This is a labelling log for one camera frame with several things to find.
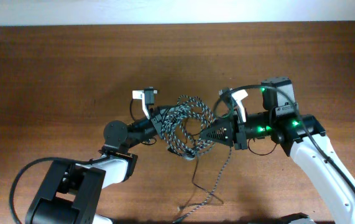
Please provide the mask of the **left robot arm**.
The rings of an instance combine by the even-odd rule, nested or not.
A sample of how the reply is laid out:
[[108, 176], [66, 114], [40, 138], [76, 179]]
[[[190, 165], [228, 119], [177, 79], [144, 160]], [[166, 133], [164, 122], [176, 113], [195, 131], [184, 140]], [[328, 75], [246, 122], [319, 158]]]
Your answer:
[[51, 163], [28, 211], [25, 222], [35, 223], [112, 223], [96, 213], [101, 191], [126, 181], [134, 172], [137, 156], [130, 148], [160, 134], [162, 121], [172, 108], [161, 106], [149, 117], [132, 124], [112, 121], [104, 128], [104, 145], [98, 159], [78, 161], [61, 157], [37, 159]]

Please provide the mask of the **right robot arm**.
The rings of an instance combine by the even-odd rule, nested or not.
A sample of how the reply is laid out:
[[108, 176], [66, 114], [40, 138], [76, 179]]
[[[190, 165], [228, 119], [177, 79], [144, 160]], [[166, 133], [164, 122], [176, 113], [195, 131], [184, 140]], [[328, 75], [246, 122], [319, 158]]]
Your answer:
[[355, 179], [320, 122], [300, 114], [289, 78], [223, 89], [218, 101], [229, 111], [201, 131], [202, 139], [244, 150], [251, 139], [270, 137], [304, 171], [334, 222], [355, 223]]

